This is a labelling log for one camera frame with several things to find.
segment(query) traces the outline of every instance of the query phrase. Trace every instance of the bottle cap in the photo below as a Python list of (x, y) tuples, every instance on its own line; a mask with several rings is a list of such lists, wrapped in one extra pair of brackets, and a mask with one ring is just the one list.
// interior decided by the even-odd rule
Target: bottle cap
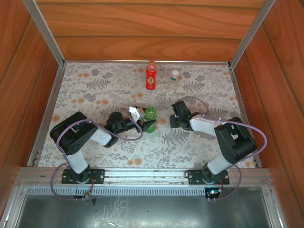
[(154, 108), (152, 106), (148, 107), (148, 112), (152, 113), (154, 111)]
[(150, 66), (154, 66), (154, 65), (155, 65), (154, 60), (150, 60), (149, 65), (150, 65)]
[(174, 75), (175, 77), (177, 77), (177, 75), (179, 75), (179, 72), (177, 70), (173, 70), (172, 71), (172, 75)]

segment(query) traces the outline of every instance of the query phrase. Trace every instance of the green bottle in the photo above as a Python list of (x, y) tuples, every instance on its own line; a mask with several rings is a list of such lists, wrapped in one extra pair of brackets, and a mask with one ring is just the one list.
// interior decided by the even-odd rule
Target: green bottle
[[(150, 106), (146, 109), (146, 111), (144, 112), (144, 120), (145, 121), (150, 121), (150, 120), (156, 120), (157, 118), (157, 113), (156, 110)], [(146, 132), (147, 133), (153, 133), (156, 129), (156, 123), (154, 123), (152, 126), (150, 126)]]

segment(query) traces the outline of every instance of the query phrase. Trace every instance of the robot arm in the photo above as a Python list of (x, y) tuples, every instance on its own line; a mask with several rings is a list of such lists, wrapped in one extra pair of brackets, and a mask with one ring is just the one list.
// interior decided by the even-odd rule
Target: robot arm
[[(140, 126), (141, 130), (145, 132), (156, 120), (140, 123), (144, 117), (142, 108), (130, 107), (129, 112), (131, 117)], [(63, 131), (66, 131), (72, 124), (77, 121), (85, 120), (86, 116), (81, 112), (77, 112), (65, 119), (50, 131), (50, 137), (57, 143), (59, 136)], [(72, 128), (62, 136), (59, 142), (59, 147), (65, 153), (64, 156), (70, 163), (72, 169), (72, 176), (77, 182), (83, 183), (86, 181), (90, 174), (90, 166), (86, 162), (81, 148), (89, 140), (93, 140), (103, 145), (106, 148), (113, 146), (118, 138), (117, 134), (135, 128), (136, 125), (130, 119), (123, 119), (120, 112), (113, 112), (110, 114), (109, 119), (106, 121), (104, 129), (99, 128), (94, 123), (83, 121)]]
[[(217, 180), (221, 172), (257, 149), (246, 127), (203, 118), (199, 113), (191, 114), (183, 101), (173, 104), (172, 108), (175, 115), (170, 116), (171, 128), (181, 127), (188, 131), (205, 132), (216, 136), (218, 140), (221, 153), (203, 166), (202, 175), (207, 183)], [(230, 120), (242, 123), (238, 117)]]

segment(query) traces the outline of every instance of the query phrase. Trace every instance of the red bottle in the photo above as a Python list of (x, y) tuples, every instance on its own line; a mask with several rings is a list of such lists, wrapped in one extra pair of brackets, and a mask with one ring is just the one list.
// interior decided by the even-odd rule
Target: red bottle
[(146, 88), (149, 90), (154, 90), (156, 87), (155, 78), (156, 78), (156, 65), (154, 60), (150, 60), (147, 70), (146, 70)]

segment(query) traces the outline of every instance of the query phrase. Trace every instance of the white plastic cover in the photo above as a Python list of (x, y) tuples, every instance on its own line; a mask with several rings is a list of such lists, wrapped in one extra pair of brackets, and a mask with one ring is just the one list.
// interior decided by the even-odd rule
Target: white plastic cover
[(214, 128), (218, 126), (219, 123), (203, 119), (200, 115), (197, 115), (190, 120), (190, 125), (194, 131), (205, 132), (215, 136)]
[(220, 153), (215, 159), (208, 162), (207, 167), (213, 174), (218, 174), (228, 168), (230, 165), (232, 164), (224, 158), (222, 153)]
[(107, 143), (111, 140), (112, 136), (108, 133), (105, 132), (102, 129), (98, 129), (90, 139), (94, 140), (95, 142), (98, 142), (102, 144), (103, 146), (107, 145)]
[(73, 155), (68, 155), (67, 158), (71, 164), (71, 168), (75, 171), (75, 173), (80, 174), (87, 168), (87, 162), (81, 150), (74, 153)]

